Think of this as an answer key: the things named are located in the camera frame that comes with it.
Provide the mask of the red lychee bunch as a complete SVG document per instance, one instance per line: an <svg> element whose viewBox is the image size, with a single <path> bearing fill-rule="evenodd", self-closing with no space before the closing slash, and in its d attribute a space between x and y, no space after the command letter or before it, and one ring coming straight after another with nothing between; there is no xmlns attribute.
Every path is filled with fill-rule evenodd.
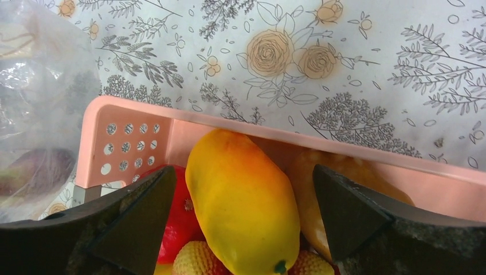
<svg viewBox="0 0 486 275"><path fill-rule="evenodd" d="M172 264L158 264L155 274L230 274L209 249L206 242L191 241L177 254ZM317 254L302 250L296 263L285 274L339 274L326 260Z"/></svg>

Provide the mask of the yellow orange mango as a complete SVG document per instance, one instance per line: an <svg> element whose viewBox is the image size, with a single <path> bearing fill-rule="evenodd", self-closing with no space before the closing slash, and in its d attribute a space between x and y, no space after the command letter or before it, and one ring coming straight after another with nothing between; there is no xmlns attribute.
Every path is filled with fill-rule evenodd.
<svg viewBox="0 0 486 275"><path fill-rule="evenodd" d="M186 183L215 256L233 274L284 274L300 248L288 177L248 136L214 129L193 147Z"/></svg>

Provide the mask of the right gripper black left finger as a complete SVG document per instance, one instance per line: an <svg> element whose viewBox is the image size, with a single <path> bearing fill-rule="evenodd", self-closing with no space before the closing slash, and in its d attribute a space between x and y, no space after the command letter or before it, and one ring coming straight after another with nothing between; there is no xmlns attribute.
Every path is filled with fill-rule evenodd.
<svg viewBox="0 0 486 275"><path fill-rule="evenodd" d="M42 220L1 224L1 273L153 274L176 183L166 166Z"/></svg>

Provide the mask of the clear zip top bag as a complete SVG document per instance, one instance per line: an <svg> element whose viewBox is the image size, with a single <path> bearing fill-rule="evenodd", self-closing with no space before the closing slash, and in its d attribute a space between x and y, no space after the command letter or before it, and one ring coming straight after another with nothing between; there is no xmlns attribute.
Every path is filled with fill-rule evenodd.
<svg viewBox="0 0 486 275"><path fill-rule="evenodd" d="M77 161L83 115L99 90L86 33L35 1L1 2L1 170L38 148L63 148ZM68 180L47 194L1 195L1 222L39 218Z"/></svg>

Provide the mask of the purple eggplant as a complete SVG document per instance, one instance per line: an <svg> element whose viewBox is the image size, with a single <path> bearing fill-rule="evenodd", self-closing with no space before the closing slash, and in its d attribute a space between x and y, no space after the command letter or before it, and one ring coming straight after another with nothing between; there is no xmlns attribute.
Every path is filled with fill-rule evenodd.
<svg viewBox="0 0 486 275"><path fill-rule="evenodd" d="M76 160L63 148L34 149L1 170L1 195L41 195L60 188L71 175Z"/></svg>

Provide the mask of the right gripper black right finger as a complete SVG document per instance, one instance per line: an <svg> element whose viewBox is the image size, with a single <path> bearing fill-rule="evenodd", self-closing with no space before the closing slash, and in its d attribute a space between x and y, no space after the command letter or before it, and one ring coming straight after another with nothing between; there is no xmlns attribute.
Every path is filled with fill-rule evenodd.
<svg viewBox="0 0 486 275"><path fill-rule="evenodd" d="M485 223L408 205L319 164L313 184L341 274L485 273Z"/></svg>

